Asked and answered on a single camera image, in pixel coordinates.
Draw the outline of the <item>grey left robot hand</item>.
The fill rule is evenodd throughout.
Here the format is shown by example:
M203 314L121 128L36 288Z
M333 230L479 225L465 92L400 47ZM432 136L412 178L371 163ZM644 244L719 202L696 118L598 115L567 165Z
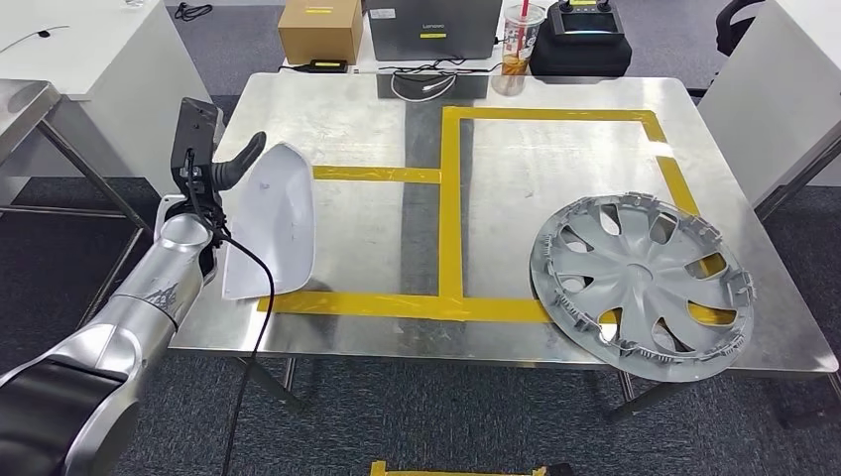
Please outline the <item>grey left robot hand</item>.
M264 131L254 134L246 145L232 160L219 163L217 166L217 187L221 190L232 188L256 162L265 149L267 135Z

